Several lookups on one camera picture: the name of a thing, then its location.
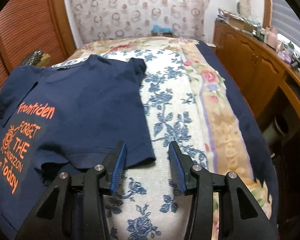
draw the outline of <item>gray blind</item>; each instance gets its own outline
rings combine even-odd
[[[272,0],[272,27],[300,47],[300,20],[285,0]]]

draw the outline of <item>t-shirt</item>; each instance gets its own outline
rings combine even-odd
[[[0,93],[0,226],[8,238],[62,165],[91,168],[119,140],[126,168],[155,160],[139,95],[145,70],[142,59],[91,55],[71,67],[11,72]]]

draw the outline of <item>floral bedspread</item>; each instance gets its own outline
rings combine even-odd
[[[147,76],[140,90],[155,163],[125,171],[115,196],[105,198],[112,239],[183,239],[191,196],[181,196],[167,159],[169,142],[210,172],[235,171],[267,217],[272,198],[254,181],[238,120],[226,98],[224,79],[196,48],[197,41],[165,37],[99,41],[70,58],[143,58]],[[212,239],[218,239],[218,198],[214,195]]]

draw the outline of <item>metal bolt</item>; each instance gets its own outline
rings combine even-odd
[[[105,168],[105,167],[104,167],[102,164],[98,164],[98,165],[94,166],[94,169],[95,169],[96,171],[102,171],[104,168]]]
[[[231,178],[231,179],[235,179],[237,177],[237,174],[233,171],[229,172],[228,173],[228,176]]]
[[[194,169],[195,171],[201,171],[202,167],[198,164],[195,164],[195,165],[192,166],[192,169]]]
[[[68,173],[62,172],[62,173],[60,173],[59,177],[60,177],[60,179],[65,179],[68,177]]]

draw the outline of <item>blue object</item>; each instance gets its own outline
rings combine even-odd
[[[115,164],[114,172],[112,173],[112,185],[110,188],[111,195],[114,195],[114,192],[119,187],[119,182],[124,169],[126,158],[127,158],[127,144],[124,143],[120,155],[118,157],[117,163]]]
[[[152,32],[154,33],[172,33],[170,28],[161,28],[159,25],[153,25]]]
[[[181,193],[184,195],[186,193],[185,174],[183,172],[179,158],[177,156],[177,153],[176,153],[172,143],[169,144],[169,158],[170,158],[171,169],[173,170],[173,174],[176,179],[177,187],[181,191]]]
[[[59,69],[14,68],[0,93],[0,227],[8,238],[59,172],[102,163],[119,140],[127,168],[155,160],[139,95],[145,70],[142,59],[97,55]],[[112,192],[123,167],[118,161]]]
[[[228,74],[225,67],[204,42],[200,41],[197,48],[204,56],[207,63],[217,70],[224,79],[226,79],[226,97],[235,116],[239,120],[239,129],[250,158],[253,176],[255,179],[260,180],[261,184],[263,184],[264,181],[266,182],[268,191],[272,196],[273,201],[270,222],[274,229],[277,230],[277,213],[279,205],[278,180],[275,168],[270,158],[268,144],[263,138],[258,124],[238,86]]]

